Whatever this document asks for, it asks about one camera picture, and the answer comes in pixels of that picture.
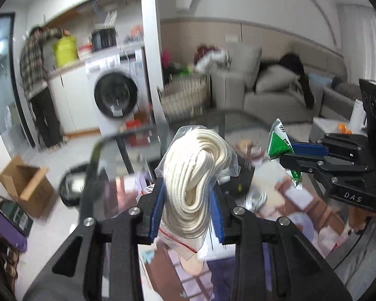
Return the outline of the green white medicine pouch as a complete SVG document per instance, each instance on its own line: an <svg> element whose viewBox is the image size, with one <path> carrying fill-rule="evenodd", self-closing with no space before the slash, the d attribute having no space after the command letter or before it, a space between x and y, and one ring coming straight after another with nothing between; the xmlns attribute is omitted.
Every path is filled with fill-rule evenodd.
<svg viewBox="0 0 376 301"><path fill-rule="evenodd" d="M294 154L294 150L283 123L277 118L269 131L267 156L270 160L280 160L283 154Z"/></svg>

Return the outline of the anime print table mat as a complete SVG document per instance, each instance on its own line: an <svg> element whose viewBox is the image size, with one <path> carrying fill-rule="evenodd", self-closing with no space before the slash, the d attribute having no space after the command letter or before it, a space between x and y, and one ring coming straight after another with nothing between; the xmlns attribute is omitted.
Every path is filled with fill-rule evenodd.
<svg viewBox="0 0 376 301"><path fill-rule="evenodd" d="M110 299L143 300L138 246L150 245L159 231L166 197L163 179L137 206L116 216L110 264ZM272 256L271 277L279 300L350 300L333 269L288 217L258 218L215 187L212 222L218 240L236 246L231 300L266 300L264 244Z"/></svg>

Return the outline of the grey sofa cushion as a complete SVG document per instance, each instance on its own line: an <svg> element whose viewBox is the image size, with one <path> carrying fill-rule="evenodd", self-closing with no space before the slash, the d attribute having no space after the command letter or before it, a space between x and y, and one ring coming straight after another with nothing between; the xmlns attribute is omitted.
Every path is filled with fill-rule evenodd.
<svg viewBox="0 0 376 301"><path fill-rule="evenodd" d="M264 70L255 84L256 93L277 92L288 88L298 79L298 75L279 64Z"/></svg>

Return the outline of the black jacket on sofa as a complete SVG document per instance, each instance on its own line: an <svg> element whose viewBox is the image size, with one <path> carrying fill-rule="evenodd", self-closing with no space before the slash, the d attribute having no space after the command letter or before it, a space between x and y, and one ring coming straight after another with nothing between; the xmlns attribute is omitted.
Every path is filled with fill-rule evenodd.
<svg viewBox="0 0 376 301"><path fill-rule="evenodd" d="M300 60L300 57L294 53L288 53L284 55L278 63L280 66L287 68L299 76L298 82L304 95L306 108L312 109L314 107L314 95L310 89L309 79L304 71L304 66Z"/></svg>

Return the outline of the grey fabric sofa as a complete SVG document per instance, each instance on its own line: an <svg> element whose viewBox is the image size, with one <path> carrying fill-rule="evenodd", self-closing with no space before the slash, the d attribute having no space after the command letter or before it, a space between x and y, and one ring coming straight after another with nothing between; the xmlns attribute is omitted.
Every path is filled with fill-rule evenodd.
<svg viewBox="0 0 376 301"><path fill-rule="evenodd" d="M286 124L310 123L316 117L350 119L354 102L361 95L357 84L347 82L340 55L303 43L295 43L288 49L286 54L300 57L309 79L314 107L307 109L298 80L281 91L255 92L259 75L280 60L263 58L261 53L261 48L239 44L232 50L228 68L212 70L212 97L217 109L244 111L266 124L276 118Z"/></svg>

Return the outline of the open brown cardboard box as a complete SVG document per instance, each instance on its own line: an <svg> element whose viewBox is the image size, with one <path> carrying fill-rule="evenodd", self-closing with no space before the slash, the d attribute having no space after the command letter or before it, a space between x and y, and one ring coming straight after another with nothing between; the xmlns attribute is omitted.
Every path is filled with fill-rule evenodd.
<svg viewBox="0 0 376 301"><path fill-rule="evenodd" d="M47 178L47 167L27 165L16 155L0 173L0 182L9 196L30 216L39 218L54 189Z"/></svg>

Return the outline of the white wicker laundry basket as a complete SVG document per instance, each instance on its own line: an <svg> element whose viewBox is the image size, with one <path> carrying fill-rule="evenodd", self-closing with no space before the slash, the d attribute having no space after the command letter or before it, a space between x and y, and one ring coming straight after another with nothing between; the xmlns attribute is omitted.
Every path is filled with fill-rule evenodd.
<svg viewBox="0 0 376 301"><path fill-rule="evenodd" d="M175 78L157 90L167 121L177 121L200 115L208 107L210 83L208 76L192 75Z"/></svg>

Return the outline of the white front-load washing machine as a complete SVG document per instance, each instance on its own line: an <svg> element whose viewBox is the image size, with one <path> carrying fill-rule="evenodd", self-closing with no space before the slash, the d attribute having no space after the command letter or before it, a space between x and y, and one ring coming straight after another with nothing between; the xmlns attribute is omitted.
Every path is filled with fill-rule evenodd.
<svg viewBox="0 0 376 301"><path fill-rule="evenodd" d="M85 62L85 70L103 136L121 131L129 121L154 122L143 46L97 54Z"/></svg>

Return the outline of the pile of clothes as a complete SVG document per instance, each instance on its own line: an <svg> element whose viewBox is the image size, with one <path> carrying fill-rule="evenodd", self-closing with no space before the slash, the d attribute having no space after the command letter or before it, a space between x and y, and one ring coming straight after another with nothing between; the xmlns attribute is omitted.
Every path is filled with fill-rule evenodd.
<svg viewBox="0 0 376 301"><path fill-rule="evenodd" d="M227 67L229 52L216 46L199 45L194 56L196 73L209 73L214 67Z"/></svg>

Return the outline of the person in plaid shirt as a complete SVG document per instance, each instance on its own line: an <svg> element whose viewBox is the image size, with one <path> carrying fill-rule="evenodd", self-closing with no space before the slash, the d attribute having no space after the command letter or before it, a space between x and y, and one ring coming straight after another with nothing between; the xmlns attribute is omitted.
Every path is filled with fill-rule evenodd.
<svg viewBox="0 0 376 301"><path fill-rule="evenodd" d="M32 107L38 133L48 150L56 150L66 139L60 133L60 124L47 83L44 45L52 39L61 39L70 33L64 29L34 27L19 57L19 71L24 95Z"/></svg>

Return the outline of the yellow green plastic bucket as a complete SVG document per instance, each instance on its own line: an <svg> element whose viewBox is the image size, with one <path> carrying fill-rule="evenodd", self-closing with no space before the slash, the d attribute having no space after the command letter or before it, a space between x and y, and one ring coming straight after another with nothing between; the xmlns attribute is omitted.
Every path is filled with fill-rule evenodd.
<svg viewBox="0 0 376 301"><path fill-rule="evenodd" d="M78 59L76 37L65 36L53 45L53 53L57 68L61 68Z"/></svg>

